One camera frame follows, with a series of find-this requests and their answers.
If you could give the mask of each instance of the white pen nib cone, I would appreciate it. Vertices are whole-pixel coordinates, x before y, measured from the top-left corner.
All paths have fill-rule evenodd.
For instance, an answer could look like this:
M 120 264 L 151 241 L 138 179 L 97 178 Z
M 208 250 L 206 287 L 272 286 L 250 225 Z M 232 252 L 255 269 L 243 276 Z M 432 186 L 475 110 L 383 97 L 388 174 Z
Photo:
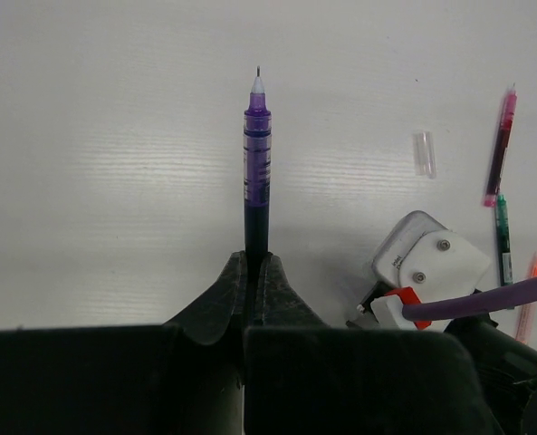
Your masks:
M 260 77 L 254 79 L 254 85 L 252 86 L 250 93 L 264 93 L 264 85 Z

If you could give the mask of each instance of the clear plastic cover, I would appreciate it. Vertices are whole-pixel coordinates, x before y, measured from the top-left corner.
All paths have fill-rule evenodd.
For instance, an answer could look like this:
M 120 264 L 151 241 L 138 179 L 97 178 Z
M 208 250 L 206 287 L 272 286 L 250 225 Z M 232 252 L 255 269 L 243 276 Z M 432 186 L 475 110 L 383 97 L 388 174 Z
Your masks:
M 418 131 L 413 134 L 413 151 L 415 173 L 417 175 L 427 175 L 430 179 L 436 178 L 437 170 L 431 131 Z

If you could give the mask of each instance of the orange pen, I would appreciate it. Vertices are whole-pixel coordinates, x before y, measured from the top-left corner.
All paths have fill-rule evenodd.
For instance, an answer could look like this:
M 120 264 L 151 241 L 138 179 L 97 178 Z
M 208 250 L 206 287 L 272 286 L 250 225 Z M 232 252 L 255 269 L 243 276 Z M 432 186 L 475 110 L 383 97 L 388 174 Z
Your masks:
M 537 276 L 537 260 L 534 257 L 532 262 L 532 269 L 530 271 L 530 278 Z M 533 314 L 535 311 L 535 303 L 522 305 L 520 310 L 520 319 L 518 320 L 518 327 L 515 333 L 515 339 L 518 342 L 527 344 L 530 341 L 532 335 Z

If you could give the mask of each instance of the bolt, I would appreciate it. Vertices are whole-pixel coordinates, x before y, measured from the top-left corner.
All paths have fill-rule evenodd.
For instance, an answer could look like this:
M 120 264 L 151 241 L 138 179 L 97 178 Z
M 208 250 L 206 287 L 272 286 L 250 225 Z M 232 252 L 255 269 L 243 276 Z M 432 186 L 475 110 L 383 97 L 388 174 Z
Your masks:
M 451 247 L 449 240 L 439 240 L 437 242 L 437 249 L 440 251 L 447 251 Z
M 425 276 L 423 272 L 417 272 L 416 274 L 413 275 L 413 280 L 419 284 L 424 283 L 426 279 L 427 277 Z

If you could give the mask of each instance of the pen label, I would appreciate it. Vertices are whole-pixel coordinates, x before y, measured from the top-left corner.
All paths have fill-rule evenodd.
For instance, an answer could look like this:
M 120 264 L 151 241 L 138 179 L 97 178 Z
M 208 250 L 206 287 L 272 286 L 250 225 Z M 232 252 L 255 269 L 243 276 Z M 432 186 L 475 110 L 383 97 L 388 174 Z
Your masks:
M 512 255 L 509 252 L 502 253 L 503 283 L 513 283 Z
M 263 207 L 270 200 L 270 148 L 272 137 L 244 137 L 244 200 Z

